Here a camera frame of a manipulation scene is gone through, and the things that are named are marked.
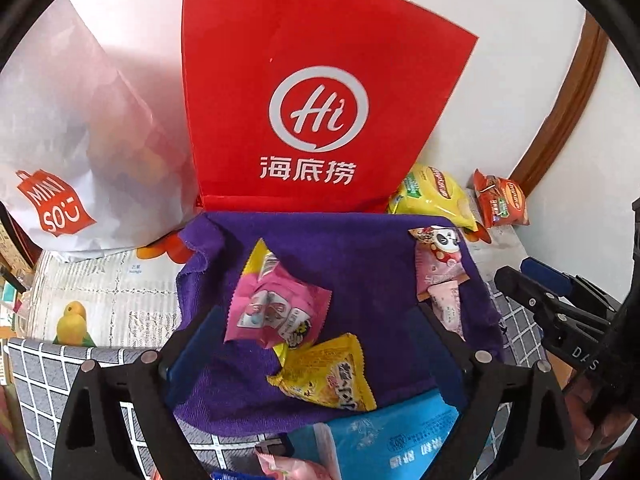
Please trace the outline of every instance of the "human hand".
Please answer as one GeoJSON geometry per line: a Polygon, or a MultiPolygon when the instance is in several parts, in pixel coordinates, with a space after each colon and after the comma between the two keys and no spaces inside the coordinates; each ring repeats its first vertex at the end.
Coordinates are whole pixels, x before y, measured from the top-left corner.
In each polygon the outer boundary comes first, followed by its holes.
{"type": "Polygon", "coordinates": [[[575,435],[575,447],[578,455],[582,455],[589,449],[591,444],[596,445],[596,449],[610,446],[620,435],[625,433],[631,425],[634,416],[622,406],[615,407],[600,426],[600,435],[594,436],[593,423],[587,418],[587,405],[593,397],[593,387],[587,377],[578,379],[575,386],[564,396],[569,419],[575,435]],[[592,442],[593,438],[601,437],[600,442],[592,442]]]}

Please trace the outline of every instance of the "white plastic bag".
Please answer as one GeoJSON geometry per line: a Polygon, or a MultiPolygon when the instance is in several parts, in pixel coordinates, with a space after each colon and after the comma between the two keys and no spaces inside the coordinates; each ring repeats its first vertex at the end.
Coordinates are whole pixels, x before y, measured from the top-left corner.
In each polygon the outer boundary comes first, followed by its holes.
{"type": "Polygon", "coordinates": [[[161,128],[69,0],[0,73],[0,140],[0,201],[40,247],[92,251],[71,260],[144,246],[193,215],[188,143],[161,128]]]}

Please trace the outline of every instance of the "blue wet wipes package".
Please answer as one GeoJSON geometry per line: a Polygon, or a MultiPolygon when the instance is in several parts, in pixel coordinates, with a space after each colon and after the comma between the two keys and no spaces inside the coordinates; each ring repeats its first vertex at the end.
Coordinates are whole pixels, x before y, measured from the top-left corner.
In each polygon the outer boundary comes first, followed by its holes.
{"type": "Polygon", "coordinates": [[[415,480],[457,418],[434,389],[375,412],[315,424],[320,462],[333,480],[415,480]]]}
{"type": "Polygon", "coordinates": [[[245,475],[237,471],[214,471],[211,480],[272,480],[268,476],[245,475]]]}

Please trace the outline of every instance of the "lay's logo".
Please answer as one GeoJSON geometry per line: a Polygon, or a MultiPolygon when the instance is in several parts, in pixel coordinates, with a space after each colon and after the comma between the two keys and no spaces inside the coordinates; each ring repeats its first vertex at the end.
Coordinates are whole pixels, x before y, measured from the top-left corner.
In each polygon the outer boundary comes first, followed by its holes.
{"type": "Polygon", "coordinates": [[[451,198],[451,195],[447,191],[447,181],[444,179],[444,175],[442,174],[442,172],[436,170],[435,168],[432,168],[431,166],[429,166],[429,169],[431,170],[431,173],[433,173],[433,178],[435,180],[436,189],[438,189],[438,192],[444,198],[451,198]]]}
{"type": "Polygon", "coordinates": [[[513,182],[507,182],[507,189],[509,190],[510,196],[508,196],[508,199],[510,199],[511,205],[518,211],[522,211],[521,191],[513,182]]]}

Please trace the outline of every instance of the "metal screw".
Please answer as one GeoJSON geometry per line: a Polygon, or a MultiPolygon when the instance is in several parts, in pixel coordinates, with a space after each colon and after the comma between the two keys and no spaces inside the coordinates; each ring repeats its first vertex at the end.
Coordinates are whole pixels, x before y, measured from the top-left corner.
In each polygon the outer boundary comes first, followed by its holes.
{"type": "Polygon", "coordinates": [[[85,361],[80,365],[80,369],[83,372],[90,372],[94,368],[95,368],[95,361],[93,359],[88,359],[87,361],[85,361]]]}
{"type": "Polygon", "coordinates": [[[537,362],[537,365],[538,365],[538,370],[540,370],[541,372],[544,372],[545,374],[551,371],[551,364],[549,364],[549,361],[540,359],[540,361],[537,362]]]}
{"type": "Polygon", "coordinates": [[[145,365],[151,364],[156,359],[158,359],[158,352],[156,352],[155,350],[147,350],[145,353],[142,354],[142,357],[140,358],[140,360],[145,365]]]}
{"type": "Polygon", "coordinates": [[[491,354],[485,350],[478,350],[476,352],[476,361],[479,363],[487,364],[490,363],[492,359],[491,354]]]}

